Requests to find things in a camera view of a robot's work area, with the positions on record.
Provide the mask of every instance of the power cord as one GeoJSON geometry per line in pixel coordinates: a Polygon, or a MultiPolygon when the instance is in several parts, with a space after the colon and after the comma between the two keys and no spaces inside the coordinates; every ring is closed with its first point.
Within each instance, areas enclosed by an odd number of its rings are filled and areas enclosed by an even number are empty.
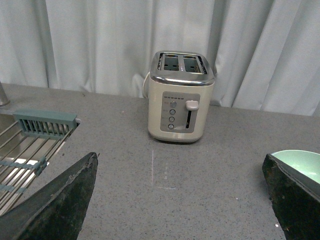
{"type": "Polygon", "coordinates": [[[148,93],[146,92],[146,82],[147,82],[147,79],[149,78],[150,76],[150,72],[147,73],[147,75],[145,76],[144,78],[144,81],[143,81],[143,85],[142,85],[142,95],[145,99],[148,98],[148,93]]]}

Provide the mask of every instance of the toaster button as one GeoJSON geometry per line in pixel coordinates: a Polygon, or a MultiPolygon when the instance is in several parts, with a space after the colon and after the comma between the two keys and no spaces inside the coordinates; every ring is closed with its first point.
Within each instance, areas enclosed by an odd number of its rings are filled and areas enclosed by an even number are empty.
{"type": "Polygon", "coordinates": [[[170,107],[175,108],[176,106],[177,106],[177,102],[176,101],[170,102],[170,107]]]}
{"type": "Polygon", "coordinates": [[[198,101],[189,100],[185,102],[185,105],[186,105],[186,109],[189,111],[197,111],[199,109],[198,101]]]}

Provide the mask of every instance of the toaster lever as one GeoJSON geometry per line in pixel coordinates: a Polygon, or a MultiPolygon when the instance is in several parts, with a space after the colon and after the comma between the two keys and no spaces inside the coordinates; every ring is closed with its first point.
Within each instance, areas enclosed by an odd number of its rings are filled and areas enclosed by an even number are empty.
{"type": "Polygon", "coordinates": [[[196,111],[199,109],[199,102],[193,101],[193,100],[188,100],[185,102],[185,106],[188,111],[196,111]]]}

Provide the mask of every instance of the toaster control panel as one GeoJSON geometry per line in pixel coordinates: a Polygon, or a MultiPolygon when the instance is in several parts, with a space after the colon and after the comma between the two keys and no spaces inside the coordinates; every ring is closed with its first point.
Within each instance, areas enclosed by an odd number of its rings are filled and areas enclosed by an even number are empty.
{"type": "Polygon", "coordinates": [[[160,130],[191,134],[195,130],[200,95],[165,91],[162,94],[160,130]]]}

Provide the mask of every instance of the dish rack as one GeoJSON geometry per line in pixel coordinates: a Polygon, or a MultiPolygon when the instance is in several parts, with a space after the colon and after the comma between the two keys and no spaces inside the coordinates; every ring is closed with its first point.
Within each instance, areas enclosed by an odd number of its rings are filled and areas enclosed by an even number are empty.
{"type": "Polygon", "coordinates": [[[76,117],[73,113],[35,109],[14,112],[14,123],[0,133],[0,215],[49,164],[76,129],[76,117]]]}

